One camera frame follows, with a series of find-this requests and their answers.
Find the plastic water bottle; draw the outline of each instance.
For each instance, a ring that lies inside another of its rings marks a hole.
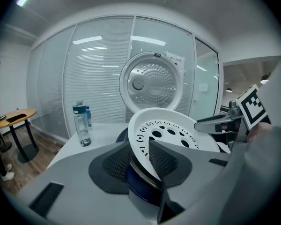
[[[92,122],[91,122],[92,114],[90,113],[89,106],[86,106],[86,116],[88,118],[89,131],[91,131],[93,129]]]
[[[73,113],[80,145],[82,147],[89,146],[91,144],[91,139],[86,116],[86,107],[83,105],[83,102],[77,102],[73,106]]]

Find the white table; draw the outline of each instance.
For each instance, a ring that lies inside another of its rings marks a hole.
[[[120,133],[128,127],[128,123],[93,123],[92,125],[93,130],[90,131],[92,143],[89,146],[82,147],[78,135],[75,133],[60,149],[48,167],[68,156],[113,144]]]

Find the black slot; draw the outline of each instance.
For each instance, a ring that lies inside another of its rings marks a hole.
[[[209,162],[213,163],[213,164],[217,164],[219,166],[223,166],[223,167],[225,167],[228,163],[227,161],[217,159],[217,158],[212,158],[212,159],[209,160]]]
[[[49,183],[29,207],[45,218],[63,188],[64,185]]]
[[[26,117],[26,114],[21,113],[21,114],[16,115],[16,116],[14,116],[14,117],[12,117],[12,118],[6,119],[6,121],[8,121],[8,122],[14,122],[14,121],[16,121],[16,120],[18,120],[18,119],[20,119],[20,118],[25,118],[25,117]]]

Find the white wall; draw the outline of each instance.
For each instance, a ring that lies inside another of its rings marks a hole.
[[[0,40],[0,115],[27,108],[26,76],[30,48],[28,46]],[[3,134],[9,128],[3,128]]]
[[[281,56],[281,35],[276,30],[248,31],[222,41],[224,66],[271,56]]]
[[[267,5],[261,0],[241,1],[216,21],[224,66],[281,56],[281,27]]]
[[[204,40],[204,42],[208,42],[209,45],[211,45],[214,49],[218,51],[220,50],[220,42],[216,34],[204,28],[201,24],[197,23],[193,19],[165,7],[143,3],[108,4],[82,10],[62,19],[55,24],[52,24],[52,26],[50,26],[42,35],[40,35],[38,40],[33,44],[32,49],[45,41],[48,37],[54,35],[64,28],[76,24],[77,22],[110,15],[139,15],[160,19],[197,34]]]

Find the glass panel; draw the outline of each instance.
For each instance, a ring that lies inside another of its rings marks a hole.
[[[196,49],[195,90],[190,117],[199,120],[214,114],[219,89],[219,65],[217,53],[197,39]]]
[[[192,35],[166,23],[136,18],[130,49],[130,57],[143,52],[156,52],[175,60],[184,77],[183,96],[176,111],[188,115],[195,64]],[[131,115],[130,112],[126,112],[126,122],[129,122]]]
[[[44,46],[38,72],[38,100],[44,129],[69,138],[61,100],[61,81],[67,47],[74,27],[49,38]]]
[[[41,129],[43,125],[40,118],[38,97],[37,97],[37,75],[41,55],[43,51],[44,43],[36,47],[30,54],[28,68],[27,68],[27,80],[26,80],[26,96],[27,107],[35,108],[38,112],[31,118],[31,123]]]
[[[76,132],[73,105],[89,105],[92,122],[124,123],[126,106],[119,77],[127,62],[132,17],[80,23],[67,53],[64,105],[71,135]]]

